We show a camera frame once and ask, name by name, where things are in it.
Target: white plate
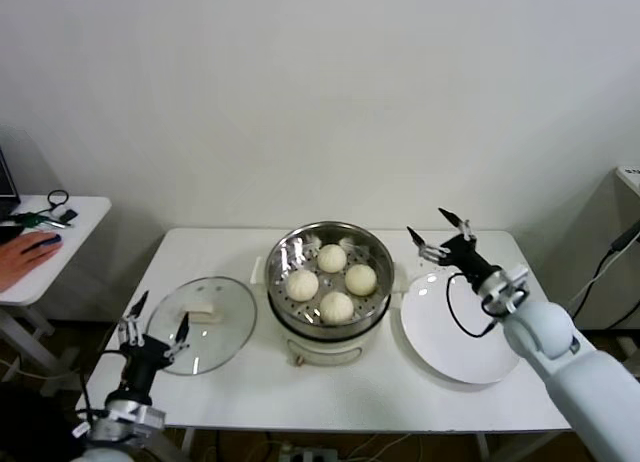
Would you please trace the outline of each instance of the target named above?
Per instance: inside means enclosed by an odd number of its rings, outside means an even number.
[[[411,284],[400,311],[405,334],[418,355],[438,372],[471,384],[498,382],[518,365],[520,357],[507,344],[501,325],[481,339],[460,330],[445,295],[452,273],[428,274]],[[482,332],[491,321],[464,277],[451,285],[451,305],[470,332]]]

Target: white wall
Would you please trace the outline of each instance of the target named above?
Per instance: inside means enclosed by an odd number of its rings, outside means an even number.
[[[117,314],[173,226],[439,228],[438,205],[568,296],[640,216],[608,175],[640,163],[637,1],[0,0],[22,185],[114,204],[45,305]],[[585,325],[640,296],[634,252]]]

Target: laptop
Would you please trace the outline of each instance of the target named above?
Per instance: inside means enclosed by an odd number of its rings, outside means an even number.
[[[4,220],[20,204],[20,196],[13,183],[9,166],[0,149],[0,221]]]

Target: glass lid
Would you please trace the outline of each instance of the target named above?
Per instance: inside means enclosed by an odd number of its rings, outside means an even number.
[[[197,375],[228,362],[249,340],[256,325],[251,291],[228,277],[196,279],[178,287],[156,308],[147,334],[173,345],[180,322],[189,313],[189,348],[164,369],[177,375]]]

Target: floor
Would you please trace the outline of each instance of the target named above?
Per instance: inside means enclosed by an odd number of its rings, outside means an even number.
[[[58,323],[53,336],[43,339],[43,344],[53,353],[58,354],[64,347],[80,346],[82,352],[79,356],[83,370],[90,373],[97,362],[98,348],[102,347],[109,332],[108,324],[77,324]],[[592,341],[596,346],[609,351],[615,357],[622,357],[622,353],[615,343],[615,339],[596,338]],[[0,341],[0,359],[13,361],[16,353]],[[28,363],[23,364],[23,369],[34,371],[34,367]],[[6,368],[0,366],[0,377]],[[28,377],[16,376],[12,383],[37,390],[42,382]],[[75,390],[60,391],[55,397],[57,406],[65,412],[66,417],[72,421],[78,421],[74,414],[75,404],[80,392]],[[0,449],[2,449],[2,433],[0,427]],[[184,437],[183,429],[168,428],[165,431],[167,437],[180,445]],[[250,432],[231,430],[197,430],[191,449],[191,460],[197,462],[275,462],[282,444],[291,444],[296,447],[324,447],[338,451],[341,459],[350,456],[362,462],[368,461],[382,448],[399,439],[402,435],[377,435],[362,449],[353,454],[353,450],[368,441],[371,434],[332,434],[332,433],[302,433],[302,432]],[[499,449],[508,443],[514,435],[490,435],[487,437],[491,450]],[[155,460],[152,455],[141,452],[136,455],[138,461]],[[380,456],[381,462],[387,461],[441,461],[451,462],[480,461],[476,437],[468,435],[411,435],[401,442],[393,445]],[[573,433],[562,433],[535,453],[522,459],[522,462],[593,462],[582,442]]]

